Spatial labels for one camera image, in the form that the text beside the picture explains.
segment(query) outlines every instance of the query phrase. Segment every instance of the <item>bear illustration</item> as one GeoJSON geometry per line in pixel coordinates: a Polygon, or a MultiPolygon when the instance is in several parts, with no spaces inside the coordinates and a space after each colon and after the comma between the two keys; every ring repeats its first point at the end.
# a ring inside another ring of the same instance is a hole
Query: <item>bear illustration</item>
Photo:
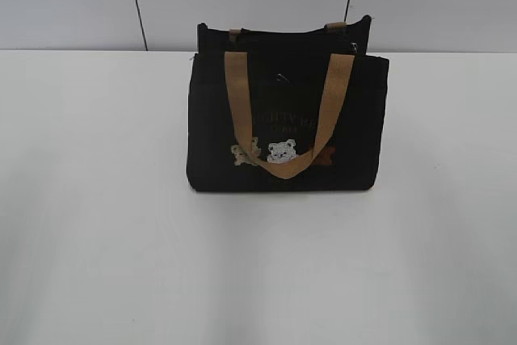
{"type": "Polygon", "coordinates": [[[332,154],[336,152],[333,145],[326,145],[313,160],[313,166],[332,166],[332,154]]]}
{"type": "MultiPolygon", "coordinates": [[[[251,152],[255,157],[259,157],[262,150],[257,146],[259,143],[259,139],[257,137],[254,137],[251,139],[251,152]]],[[[231,147],[232,154],[235,156],[235,162],[233,163],[235,166],[240,166],[242,163],[247,163],[252,166],[257,166],[255,163],[253,163],[250,158],[248,158],[248,155],[246,152],[242,149],[240,145],[232,145],[231,147]]]]}
{"type": "Polygon", "coordinates": [[[271,154],[267,155],[267,161],[269,163],[289,162],[298,156],[294,150],[295,145],[294,139],[287,139],[280,143],[270,143],[268,149],[271,154]]]}

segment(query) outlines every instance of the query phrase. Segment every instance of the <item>black canvas fabric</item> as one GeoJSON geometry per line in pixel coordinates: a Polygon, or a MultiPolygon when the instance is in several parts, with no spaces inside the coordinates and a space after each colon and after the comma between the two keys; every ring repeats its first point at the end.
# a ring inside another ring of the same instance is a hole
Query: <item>black canvas fabric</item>
{"type": "MultiPolygon", "coordinates": [[[[259,157],[276,158],[271,145],[303,154],[314,142],[327,66],[330,54],[336,52],[309,47],[247,52],[259,157]]],[[[197,191],[231,192],[369,189],[379,164],[388,67],[384,58],[355,56],[345,102],[327,147],[307,170],[291,179],[279,179],[243,162],[245,156],[234,147],[224,50],[196,54],[188,100],[190,184],[197,191]]]]}
{"type": "Polygon", "coordinates": [[[330,53],[356,53],[364,55],[368,49],[368,37],[372,18],[365,15],[359,22],[343,28],[320,28],[311,32],[257,32],[242,29],[236,42],[229,39],[228,31],[198,25],[198,53],[219,51],[248,51],[279,49],[300,51],[310,48],[325,49],[330,53]]]}

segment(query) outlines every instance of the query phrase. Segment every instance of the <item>bag handle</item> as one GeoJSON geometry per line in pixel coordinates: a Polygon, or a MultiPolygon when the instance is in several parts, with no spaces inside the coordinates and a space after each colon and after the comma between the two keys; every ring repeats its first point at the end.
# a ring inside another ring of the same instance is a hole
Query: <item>bag handle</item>
{"type": "Polygon", "coordinates": [[[228,101],[232,112],[233,130],[237,143],[248,158],[272,175],[282,179],[295,177],[311,165],[332,137],[341,107],[347,94],[354,56],[331,54],[323,86],[314,147],[306,153],[282,164],[264,162],[251,152],[252,119],[250,82],[248,79],[248,53],[225,52],[225,76],[228,101]]]}

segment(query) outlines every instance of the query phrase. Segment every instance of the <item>white bear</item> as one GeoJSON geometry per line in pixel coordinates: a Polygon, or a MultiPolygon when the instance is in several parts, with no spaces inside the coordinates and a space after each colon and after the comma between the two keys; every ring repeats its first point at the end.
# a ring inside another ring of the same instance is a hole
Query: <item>white bear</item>
{"type": "Polygon", "coordinates": [[[295,145],[296,142],[294,139],[287,139],[280,143],[270,143],[268,149],[271,155],[267,155],[267,161],[269,163],[289,162],[298,156],[294,149],[295,145]]]}

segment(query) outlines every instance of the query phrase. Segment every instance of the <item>white tabletop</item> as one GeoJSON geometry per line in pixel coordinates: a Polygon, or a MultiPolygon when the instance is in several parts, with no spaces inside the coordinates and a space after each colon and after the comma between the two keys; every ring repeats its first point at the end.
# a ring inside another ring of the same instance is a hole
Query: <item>white tabletop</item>
{"type": "Polygon", "coordinates": [[[376,186],[202,195],[192,53],[0,52],[0,343],[514,344],[517,55],[391,60],[376,186]]]}

